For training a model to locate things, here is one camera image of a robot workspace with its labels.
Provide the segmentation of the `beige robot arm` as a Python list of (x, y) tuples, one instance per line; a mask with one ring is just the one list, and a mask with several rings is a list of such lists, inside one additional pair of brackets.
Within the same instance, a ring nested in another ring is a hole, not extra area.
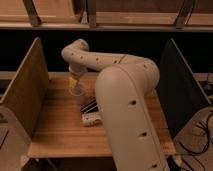
[(150, 117), (145, 95), (159, 82), (150, 59), (116, 53), (91, 52), (78, 39), (65, 46), (62, 58), (70, 72), (98, 72), (95, 98), (117, 171), (170, 171)]

